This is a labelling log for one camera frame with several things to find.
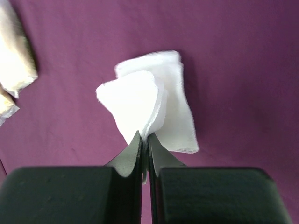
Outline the white gauze pad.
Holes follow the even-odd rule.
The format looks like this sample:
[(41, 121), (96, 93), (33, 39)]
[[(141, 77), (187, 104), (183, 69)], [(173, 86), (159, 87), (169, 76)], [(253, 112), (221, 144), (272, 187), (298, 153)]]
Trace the white gauze pad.
[(199, 151), (199, 146), (192, 112), (185, 96), (183, 69), (181, 56), (174, 50), (129, 59), (114, 68), (117, 78), (145, 70), (164, 82), (168, 91), (166, 116), (156, 136), (171, 152), (194, 154)]
[(102, 83), (96, 89), (98, 101), (112, 114), (119, 132), (130, 143), (136, 132), (147, 155), (148, 137), (162, 128), (168, 91), (162, 79), (149, 71), (137, 71)]

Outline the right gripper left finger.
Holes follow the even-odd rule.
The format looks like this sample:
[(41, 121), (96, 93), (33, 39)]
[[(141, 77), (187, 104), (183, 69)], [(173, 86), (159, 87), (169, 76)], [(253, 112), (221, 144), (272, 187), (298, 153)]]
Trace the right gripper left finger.
[(104, 166), (22, 167), (0, 189), (3, 224), (139, 224), (143, 140)]

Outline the gauze packet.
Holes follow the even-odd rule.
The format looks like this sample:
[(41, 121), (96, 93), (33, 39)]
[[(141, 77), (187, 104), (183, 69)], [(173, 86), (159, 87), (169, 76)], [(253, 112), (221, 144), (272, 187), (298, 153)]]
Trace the gauze packet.
[(38, 78), (23, 26), (8, 0), (0, 2), (0, 83), (14, 98)]
[(14, 103), (12, 97), (0, 87), (0, 126), (4, 124), (6, 119), (10, 118), (19, 110), (19, 107)]

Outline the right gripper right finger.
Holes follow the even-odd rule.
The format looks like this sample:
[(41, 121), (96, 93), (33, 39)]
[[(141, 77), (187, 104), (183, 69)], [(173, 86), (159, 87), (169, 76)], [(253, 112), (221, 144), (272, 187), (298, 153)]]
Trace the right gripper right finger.
[(155, 224), (290, 224), (270, 176), (250, 167), (188, 167), (148, 138)]

